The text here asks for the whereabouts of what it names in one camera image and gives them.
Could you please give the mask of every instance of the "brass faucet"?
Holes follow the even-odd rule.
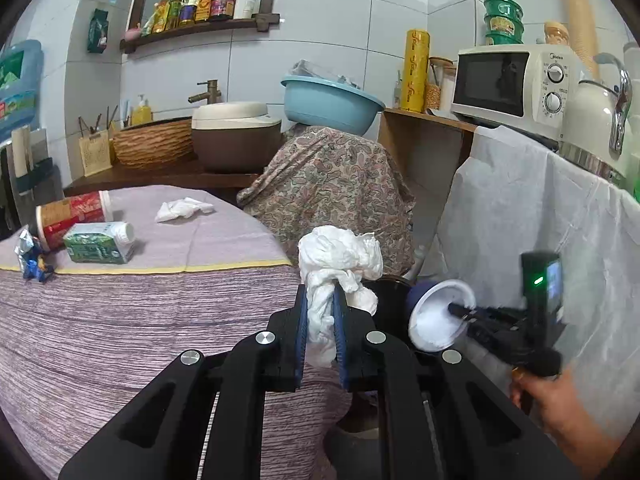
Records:
[[[190,103],[196,103],[198,101],[202,101],[203,99],[207,100],[207,104],[211,105],[218,100],[218,97],[222,95],[220,90],[218,90],[218,80],[217,79],[209,79],[207,82],[198,83],[199,85],[207,85],[207,91],[202,94],[197,94],[189,97]]]

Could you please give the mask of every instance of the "red snack canister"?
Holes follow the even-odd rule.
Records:
[[[113,222],[109,192],[94,191],[39,205],[36,221],[42,247],[52,251],[64,246],[62,237],[75,224]]]

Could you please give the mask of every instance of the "yellow trim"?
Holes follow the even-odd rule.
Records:
[[[114,266],[113,269],[60,269],[56,274],[178,274],[180,272],[207,272],[208,270],[246,269],[248,267],[276,267],[290,266],[286,258],[280,260],[255,260],[254,262],[236,262],[231,264],[209,264],[186,267],[152,267],[149,269],[132,269],[130,267]],[[19,267],[3,267],[0,270],[20,271]]]

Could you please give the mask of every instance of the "microwave oven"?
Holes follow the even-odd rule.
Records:
[[[451,111],[558,141],[584,65],[570,47],[507,44],[461,50]]]

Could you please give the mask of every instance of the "cling film roll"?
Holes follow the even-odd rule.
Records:
[[[400,108],[421,112],[424,108],[424,88],[429,68],[430,37],[426,30],[412,28],[406,34],[404,73]]]

